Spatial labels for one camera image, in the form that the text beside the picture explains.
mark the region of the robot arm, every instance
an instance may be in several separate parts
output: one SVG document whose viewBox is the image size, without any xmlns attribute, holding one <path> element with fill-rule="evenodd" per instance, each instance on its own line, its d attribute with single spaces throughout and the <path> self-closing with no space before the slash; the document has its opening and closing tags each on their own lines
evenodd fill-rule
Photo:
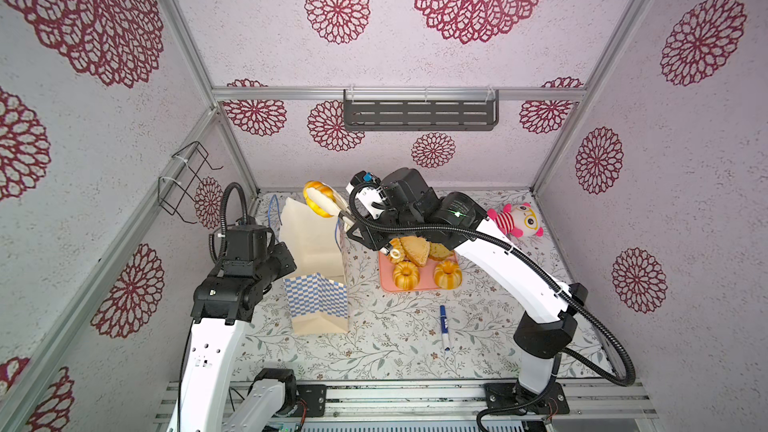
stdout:
<svg viewBox="0 0 768 432">
<path fill-rule="evenodd" d="M 518 386 L 522 398 L 542 393 L 550 383 L 555 359 L 571 342 L 577 323 L 571 304 L 583 305 L 587 291 L 541 270 L 498 229 L 485 209 L 460 192 L 438 198 L 421 174 L 400 168 L 384 179 L 356 174 L 347 187 L 349 208 L 341 210 L 347 236 L 388 253 L 389 241 L 420 235 L 462 255 L 491 275 L 525 309 L 514 340 L 523 350 Z M 359 199 L 369 216 L 356 209 Z"/>
<path fill-rule="evenodd" d="M 234 182 L 226 188 L 222 216 L 234 188 L 242 192 Z M 240 201 L 244 206 L 242 193 Z M 276 243 L 272 229 L 255 224 L 245 208 L 240 223 L 222 233 L 220 256 L 211 249 L 215 265 L 194 293 L 190 355 L 168 432 L 261 432 L 274 414 L 287 414 L 296 406 L 293 372 L 264 369 L 222 427 L 235 351 L 250 326 L 254 308 L 271 290 L 272 282 L 296 270 L 286 245 Z"/>
</svg>

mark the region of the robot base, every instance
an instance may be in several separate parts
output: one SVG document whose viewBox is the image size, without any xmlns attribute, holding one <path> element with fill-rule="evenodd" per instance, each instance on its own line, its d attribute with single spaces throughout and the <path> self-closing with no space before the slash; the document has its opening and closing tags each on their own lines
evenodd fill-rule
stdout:
<svg viewBox="0 0 768 432">
<path fill-rule="evenodd" d="M 521 394 L 518 391 L 517 382 L 495 382 L 493 384 L 486 384 L 484 389 L 485 403 L 488 408 L 492 409 L 513 407 L 522 402 L 527 402 L 534 397 L 533 395 L 528 395 L 530 393 L 527 391 Z M 550 391 L 536 404 L 525 409 L 491 413 L 491 415 L 526 415 L 528 412 L 539 415 L 550 415 L 550 413 L 554 411 L 557 411 L 558 415 L 571 413 L 571 408 L 568 406 L 565 394 L 563 394 L 563 388 L 557 382 L 554 383 L 552 389 L 550 389 Z"/>
<path fill-rule="evenodd" d="M 326 390 L 325 385 L 297 385 L 296 400 L 303 399 L 306 402 L 306 416 L 322 417 L 326 412 Z M 301 405 L 293 409 L 288 417 L 300 418 L 304 413 Z"/>
</svg>

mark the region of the black mounting bracket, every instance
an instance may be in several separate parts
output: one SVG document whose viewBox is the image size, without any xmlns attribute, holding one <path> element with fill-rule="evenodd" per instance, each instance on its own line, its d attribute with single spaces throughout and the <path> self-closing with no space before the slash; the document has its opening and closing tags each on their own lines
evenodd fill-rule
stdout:
<svg viewBox="0 0 768 432">
<path fill-rule="evenodd" d="M 322 417 L 326 413 L 326 391 L 327 385 L 314 384 L 314 385 L 297 385 L 296 392 L 298 398 L 306 402 L 306 416 L 307 417 Z M 297 407 L 290 417 L 300 418 L 304 410 L 300 405 Z"/>
<path fill-rule="evenodd" d="M 485 403 L 489 409 L 513 407 L 533 398 L 528 396 L 531 392 L 527 390 L 521 394 L 522 388 L 517 387 L 517 382 L 494 382 L 486 384 L 484 388 Z M 564 415 L 570 414 L 571 408 L 565 399 L 563 387 L 555 382 L 549 392 L 536 404 L 509 412 L 491 412 L 491 415 L 526 415 L 528 412 L 537 415 Z"/>
<path fill-rule="evenodd" d="M 498 124 L 498 91 L 485 100 L 355 100 L 344 90 L 347 130 L 493 130 Z"/>
</svg>

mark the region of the blue cable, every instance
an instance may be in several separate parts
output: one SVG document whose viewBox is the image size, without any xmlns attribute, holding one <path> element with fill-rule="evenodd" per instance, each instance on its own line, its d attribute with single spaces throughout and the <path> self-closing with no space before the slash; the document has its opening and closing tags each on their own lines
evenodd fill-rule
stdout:
<svg viewBox="0 0 768 432">
<path fill-rule="evenodd" d="M 277 199 L 277 194 L 273 194 L 270 199 L 270 206 L 266 208 L 266 223 L 272 228 L 272 219 L 270 213 L 272 212 L 272 202 L 277 205 L 277 220 L 280 221 L 280 225 L 283 225 L 283 219 L 280 218 L 280 201 Z"/>
<path fill-rule="evenodd" d="M 341 231 L 341 229 L 339 228 L 340 225 L 341 225 L 341 219 L 339 218 L 338 220 L 336 220 L 336 230 L 333 231 L 333 240 L 336 241 L 336 246 L 339 248 L 339 252 L 341 252 L 341 245 L 339 245 L 339 239 L 336 238 L 336 233 Z"/>
</svg>

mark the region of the pink tray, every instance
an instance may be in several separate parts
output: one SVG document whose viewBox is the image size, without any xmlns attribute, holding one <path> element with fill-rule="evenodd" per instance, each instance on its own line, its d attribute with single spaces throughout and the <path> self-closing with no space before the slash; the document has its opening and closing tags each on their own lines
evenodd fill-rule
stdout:
<svg viewBox="0 0 768 432">
<path fill-rule="evenodd" d="M 458 264 L 456 254 L 448 257 L 446 260 L 454 261 Z M 404 291 L 392 280 L 392 273 L 395 271 L 395 265 L 392 264 L 386 255 L 379 252 L 379 276 L 382 281 L 382 288 L 387 292 L 416 292 L 416 291 L 434 291 L 439 289 L 435 283 L 433 275 L 435 274 L 435 266 L 440 262 L 432 259 L 427 260 L 427 265 L 418 268 L 418 285 L 416 288 Z"/>
</svg>

